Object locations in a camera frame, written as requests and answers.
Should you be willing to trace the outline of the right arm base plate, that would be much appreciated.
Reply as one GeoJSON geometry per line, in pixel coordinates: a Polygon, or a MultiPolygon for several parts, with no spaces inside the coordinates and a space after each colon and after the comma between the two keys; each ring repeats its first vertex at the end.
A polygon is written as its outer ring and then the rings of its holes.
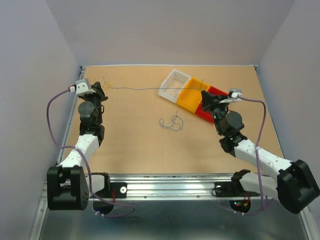
{"type": "Polygon", "coordinates": [[[232,181],[215,181],[210,183],[211,194],[218,198],[248,197],[249,192],[239,183],[232,181]]]}

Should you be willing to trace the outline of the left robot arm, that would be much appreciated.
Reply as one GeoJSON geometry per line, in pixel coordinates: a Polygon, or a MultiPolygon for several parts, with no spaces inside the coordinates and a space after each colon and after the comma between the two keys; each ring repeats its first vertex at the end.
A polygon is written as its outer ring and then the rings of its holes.
{"type": "Polygon", "coordinates": [[[93,188],[89,167],[89,159],[104,139],[102,102],[108,97],[100,82],[90,84],[86,78],[76,81],[63,92],[75,93],[83,100],[78,106],[79,136],[74,146],[68,146],[68,156],[47,170],[47,205],[52,211],[84,210],[94,193],[100,197],[111,193],[111,184],[103,179],[98,180],[93,188]]]}

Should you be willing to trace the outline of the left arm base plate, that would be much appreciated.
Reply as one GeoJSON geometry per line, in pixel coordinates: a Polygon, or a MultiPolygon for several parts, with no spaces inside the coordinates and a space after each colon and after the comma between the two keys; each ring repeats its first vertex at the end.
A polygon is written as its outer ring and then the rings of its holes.
{"type": "Polygon", "coordinates": [[[127,197],[128,184],[126,182],[111,182],[110,189],[105,186],[104,182],[93,182],[93,192],[104,199],[125,199],[127,197]]]}

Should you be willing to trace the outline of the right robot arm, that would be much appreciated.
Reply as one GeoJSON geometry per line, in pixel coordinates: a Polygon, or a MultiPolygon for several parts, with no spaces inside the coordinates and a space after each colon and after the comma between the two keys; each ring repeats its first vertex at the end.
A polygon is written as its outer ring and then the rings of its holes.
{"type": "Polygon", "coordinates": [[[279,201],[290,213],[298,214],[320,195],[320,188],[308,164],[303,160],[288,160],[259,147],[241,133],[245,127],[242,116],[229,110],[229,103],[243,99],[242,93],[231,89],[228,95],[201,92],[202,109],[210,113],[222,149],[231,156],[257,167],[257,172],[243,169],[230,181],[217,183],[212,189],[215,197],[249,197],[260,195],[261,207],[267,198],[279,201]]]}

